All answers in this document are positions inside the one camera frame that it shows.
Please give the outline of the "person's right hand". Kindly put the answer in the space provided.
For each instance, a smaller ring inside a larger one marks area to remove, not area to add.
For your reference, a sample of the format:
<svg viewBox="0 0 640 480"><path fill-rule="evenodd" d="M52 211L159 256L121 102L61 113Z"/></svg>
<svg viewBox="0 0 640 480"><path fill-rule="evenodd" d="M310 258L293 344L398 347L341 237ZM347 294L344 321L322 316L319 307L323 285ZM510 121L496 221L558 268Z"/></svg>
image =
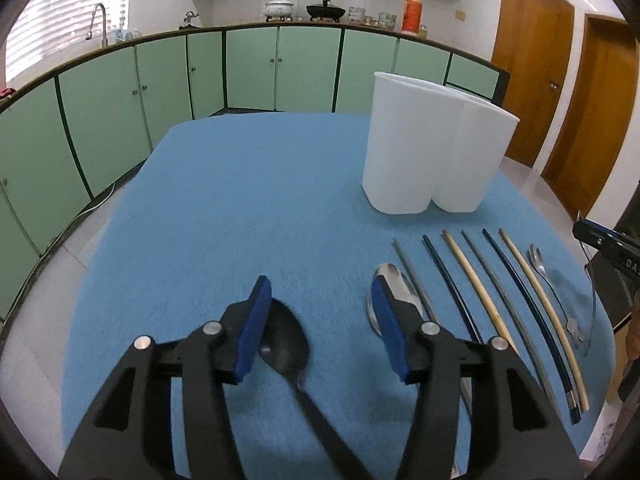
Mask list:
<svg viewBox="0 0 640 480"><path fill-rule="evenodd" d="M640 356L640 308L634 307L625 339L626 355L631 361Z"/></svg>

